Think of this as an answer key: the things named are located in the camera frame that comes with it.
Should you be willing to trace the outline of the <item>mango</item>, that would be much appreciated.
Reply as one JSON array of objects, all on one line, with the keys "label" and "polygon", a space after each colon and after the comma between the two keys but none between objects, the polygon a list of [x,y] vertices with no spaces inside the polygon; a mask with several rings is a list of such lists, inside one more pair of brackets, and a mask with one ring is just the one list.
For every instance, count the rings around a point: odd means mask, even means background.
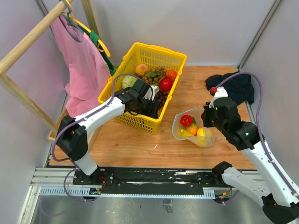
[{"label": "mango", "polygon": [[192,123],[188,127],[186,127],[185,129],[190,134],[192,134],[194,136],[197,135],[198,126],[197,126],[196,120],[193,118]]}]

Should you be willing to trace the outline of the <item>banana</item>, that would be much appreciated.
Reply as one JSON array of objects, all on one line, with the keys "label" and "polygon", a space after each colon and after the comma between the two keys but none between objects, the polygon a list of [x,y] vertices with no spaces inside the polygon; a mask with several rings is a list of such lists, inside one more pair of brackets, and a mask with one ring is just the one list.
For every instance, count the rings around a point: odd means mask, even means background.
[{"label": "banana", "polygon": [[180,129],[179,134],[185,140],[189,140],[190,142],[194,143],[199,147],[208,147],[208,141],[203,136],[192,135],[185,129]]}]

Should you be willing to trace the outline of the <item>clear zip top bag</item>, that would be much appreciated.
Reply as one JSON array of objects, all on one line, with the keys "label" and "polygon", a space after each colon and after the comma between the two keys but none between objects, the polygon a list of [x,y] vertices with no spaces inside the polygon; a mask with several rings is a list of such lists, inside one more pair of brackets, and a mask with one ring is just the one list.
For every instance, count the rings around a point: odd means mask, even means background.
[{"label": "clear zip top bag", "polygon": [[189,140],[199,147],[210,147],[215,136],[211,128],[203,126],[203,108],[194,108],[178,113],[172,125],[172,134],[177,140]]}]

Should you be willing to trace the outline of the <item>red orange fruit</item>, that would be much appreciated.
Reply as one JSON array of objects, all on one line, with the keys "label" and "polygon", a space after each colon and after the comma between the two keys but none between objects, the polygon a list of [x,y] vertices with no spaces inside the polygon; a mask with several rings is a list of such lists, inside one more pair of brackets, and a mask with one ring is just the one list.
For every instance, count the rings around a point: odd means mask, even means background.
[{"label": "red orange fruit", "polygon": [[185,114],[180,119],[180,124],[184,127],[189,127],[193,123],[193,117],[191,115]]}]

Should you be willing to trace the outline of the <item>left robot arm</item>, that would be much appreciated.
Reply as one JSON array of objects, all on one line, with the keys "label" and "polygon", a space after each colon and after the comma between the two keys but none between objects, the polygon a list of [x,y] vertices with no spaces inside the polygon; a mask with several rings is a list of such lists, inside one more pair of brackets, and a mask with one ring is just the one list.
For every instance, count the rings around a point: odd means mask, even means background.
[{"label": "left robot arm", "polygon": [[63,117],[54,144],[84,173],[84,180],[94,185],[100,180],[100,173],[98,165],[87,152],[90,134],[126,112],[157,116],[155,94],[158,92],[158,86],[149,85],[141,79],[137,79],[132,87],[119,91],[113,84],[113,94],[106,102],[74,118],[69,115]]}]

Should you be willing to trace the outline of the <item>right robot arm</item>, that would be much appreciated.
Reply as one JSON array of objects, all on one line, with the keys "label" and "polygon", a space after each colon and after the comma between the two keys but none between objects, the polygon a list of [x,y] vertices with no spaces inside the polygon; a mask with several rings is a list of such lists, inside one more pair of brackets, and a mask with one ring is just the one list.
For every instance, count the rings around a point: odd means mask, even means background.
[{"label": "right robot arm", "polygon": [[201,115],[205,127],[217,128],[226,140],[245,155],[264,180],[258,183],[223,161],[212,169],[212,182],[231,185],[253,199],[275,224],[292,224],[299,217],[298,186],[281,177],[282,168],[270,157],[270,149],[255,124],[242,121],[236,103],[228,97],[206,102]]}]

